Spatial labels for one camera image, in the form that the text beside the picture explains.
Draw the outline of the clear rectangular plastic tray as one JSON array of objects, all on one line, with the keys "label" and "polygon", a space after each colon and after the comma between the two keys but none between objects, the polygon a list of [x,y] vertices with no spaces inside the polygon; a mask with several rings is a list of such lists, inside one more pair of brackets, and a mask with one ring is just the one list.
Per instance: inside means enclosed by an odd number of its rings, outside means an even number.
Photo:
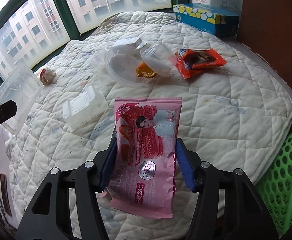
[{"label": "clear rectangular plastic tray", "polygon": [[36,74],[22,64],[15,67],[0,86],[0,105],[10,100],[17,105],[15,116],[2,124],[12,135],[21,131],[43,87]]}]

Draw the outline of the pink snack wrapper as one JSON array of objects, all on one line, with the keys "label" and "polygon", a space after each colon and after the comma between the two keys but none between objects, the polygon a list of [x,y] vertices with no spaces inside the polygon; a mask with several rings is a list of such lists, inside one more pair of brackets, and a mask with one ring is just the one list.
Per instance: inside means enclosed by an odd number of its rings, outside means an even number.
[{"label": "pink snack wrapper", "polygon": [[182,99],[115,98],[117,157],[109,206],[131,215],[173,217],[175,146]]}]

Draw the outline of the small orange candy wrapper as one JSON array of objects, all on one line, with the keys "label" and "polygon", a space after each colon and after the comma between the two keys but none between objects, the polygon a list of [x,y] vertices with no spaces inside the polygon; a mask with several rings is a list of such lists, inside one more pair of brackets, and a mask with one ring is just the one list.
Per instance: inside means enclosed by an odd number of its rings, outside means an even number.
[{"label": "small orange candy wrapper", "polygon": [[137,77],[145,77],[146,79],[152,79],[157,76],[157,73],[153,71],[144,61],[136,68]]}]

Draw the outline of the orange red snack wrapper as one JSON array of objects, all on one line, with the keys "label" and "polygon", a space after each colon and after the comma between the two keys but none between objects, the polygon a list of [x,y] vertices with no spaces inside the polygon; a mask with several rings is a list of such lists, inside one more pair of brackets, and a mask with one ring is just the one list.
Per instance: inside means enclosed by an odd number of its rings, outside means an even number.
[{"label": "orange red snack wrapper", "polygon": [[213,48],[207,50],[180,49],[175,53],[175,67],[184,79],[201,74],[206,69],[224,66],[226,60]]}]

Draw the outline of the clear plastic dome cup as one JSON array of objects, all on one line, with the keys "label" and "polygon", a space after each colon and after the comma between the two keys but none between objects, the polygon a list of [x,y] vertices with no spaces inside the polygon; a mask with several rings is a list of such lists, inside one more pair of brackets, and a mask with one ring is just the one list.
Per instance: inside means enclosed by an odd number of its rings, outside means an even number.
[{"label": "clear plastic dome cup", "polygon": [[177,63],[172,50],[160,42],[141,49],[141,58],[150,69],[163,77],[169,77]]}]

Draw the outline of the white styrofoam block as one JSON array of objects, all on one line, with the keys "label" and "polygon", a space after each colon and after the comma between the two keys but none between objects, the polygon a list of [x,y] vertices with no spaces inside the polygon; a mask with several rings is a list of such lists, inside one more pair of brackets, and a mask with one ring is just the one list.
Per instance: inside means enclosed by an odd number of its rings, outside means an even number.
[{"label": "white styrofoam block", "polygon": [[140,37],[130,37],[117,40],[112,47],[132,47],[134,49],[141,49],[147,44],[145,39]]}]

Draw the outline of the green plastic trash basket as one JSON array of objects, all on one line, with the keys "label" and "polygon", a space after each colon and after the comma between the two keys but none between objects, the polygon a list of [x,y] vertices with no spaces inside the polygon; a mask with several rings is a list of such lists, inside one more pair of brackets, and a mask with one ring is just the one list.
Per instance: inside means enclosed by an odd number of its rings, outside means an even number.
[{"label": "green plastic trash basket", "polygon": [[277,229],[282,236],[292,225],[292,133],[278,155],[256,184]]}]

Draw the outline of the small clear square container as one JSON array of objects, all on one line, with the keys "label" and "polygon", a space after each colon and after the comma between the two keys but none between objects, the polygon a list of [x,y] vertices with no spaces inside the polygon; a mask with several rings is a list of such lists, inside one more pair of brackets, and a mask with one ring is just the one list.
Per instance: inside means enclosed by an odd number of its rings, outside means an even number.
[{"label": "small clear square container", "polygon": [[73,132],[102,114],[107,107],[103,93],[89,85],[76,98],[63,103],[63,118]]}]

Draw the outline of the white quilted bed pad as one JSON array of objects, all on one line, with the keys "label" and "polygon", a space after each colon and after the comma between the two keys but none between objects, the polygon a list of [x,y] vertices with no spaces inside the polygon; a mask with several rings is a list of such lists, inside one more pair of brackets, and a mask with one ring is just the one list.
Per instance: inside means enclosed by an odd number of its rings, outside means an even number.
[{"label": "white quilted bed pad", "polygon": [[292,122],[273,76],[164,13],[111,16],[44,68],[6,143],[17,239],[217,239]]}]

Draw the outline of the blue yellow tissue box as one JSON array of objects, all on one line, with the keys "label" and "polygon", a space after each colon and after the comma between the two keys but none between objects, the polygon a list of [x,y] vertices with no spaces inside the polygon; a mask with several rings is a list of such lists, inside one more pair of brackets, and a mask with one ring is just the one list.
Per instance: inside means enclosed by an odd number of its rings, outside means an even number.
[{"label": "blue yellow tissue box", "polygon": [[174,4],[176,20],[217,37],[237,34],[240,18],[233,12],[204,5]]}]

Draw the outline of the brown wooden wardrobe panel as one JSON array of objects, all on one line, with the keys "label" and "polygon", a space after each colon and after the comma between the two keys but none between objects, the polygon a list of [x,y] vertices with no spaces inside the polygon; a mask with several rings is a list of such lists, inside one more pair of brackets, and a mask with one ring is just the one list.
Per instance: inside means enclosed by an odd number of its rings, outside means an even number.
[{"label": "brown wooden wardrobe panel", "polygon": [[292,89],[292,0],[243,0],[237,40],[260,54]]}]

